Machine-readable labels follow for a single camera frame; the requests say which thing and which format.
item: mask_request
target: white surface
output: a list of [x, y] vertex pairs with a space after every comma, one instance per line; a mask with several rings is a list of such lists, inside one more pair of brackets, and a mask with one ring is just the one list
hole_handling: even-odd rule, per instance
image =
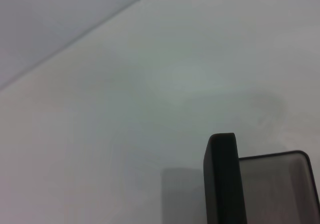
[[0, 87], [135, 0], [0, 0]]
[[209, 136], [320, 184], [319, 0], [141, 0], [0, 93], [3, 224], [205, 224]]

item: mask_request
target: black edge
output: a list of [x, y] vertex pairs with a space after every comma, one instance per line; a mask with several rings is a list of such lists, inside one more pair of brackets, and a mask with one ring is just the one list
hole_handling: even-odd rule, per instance
[[317, 192], [317, 186], [316, 186], [316, 182], [315, 182], [315, 178], [314, 178], [314, 173], [313, 173], [312, 167], [311, 167], [311, 161], [310, 161], [309, 155], [307, 153], [305, 153], [304, 151], [301, 151], [301, 150], [294, 150], [294, 151], [289, 151], [289, 152], [273, 153], [273, 154], [265, 154], [265, 155], [239, 158], [239, 161], [258, 159], [258, 158], [275, 157], [275, 156], [282, 156], [282, 155], [295, 154], [295, 153], [299, 153], [299, 154], [303, 155], [306, 159], [306, 162], [308, 163], [308, 168], [309, 168], [309, 172], [310, 172], [310, 176], [311, 176], [311, 180], [312, 180], [315, 199], [316, 199], [316, 203], [318, 205], [318, 211], [319, 211], [319, 215], [320, 215], [320, 202], [319, 202], [319, 197], [318, 197], [318, 192]]
[[203, 161], [208, 224], [247, 224], [234, 133], [210, 137]]

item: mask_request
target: black object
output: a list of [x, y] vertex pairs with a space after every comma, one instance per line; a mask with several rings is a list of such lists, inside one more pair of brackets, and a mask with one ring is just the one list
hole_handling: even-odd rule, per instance
[[208, 224], [320, 224], [311, 163], [302, 151], [239, 159], [235, 135], [215, 134], [203, 172]]

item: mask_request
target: white table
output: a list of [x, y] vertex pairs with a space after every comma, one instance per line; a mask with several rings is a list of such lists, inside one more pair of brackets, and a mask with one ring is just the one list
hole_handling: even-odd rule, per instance
[[141, 0], [0, 93], [2, 224], [205, 224], [213, 133], [320, 185], [319, 0]]

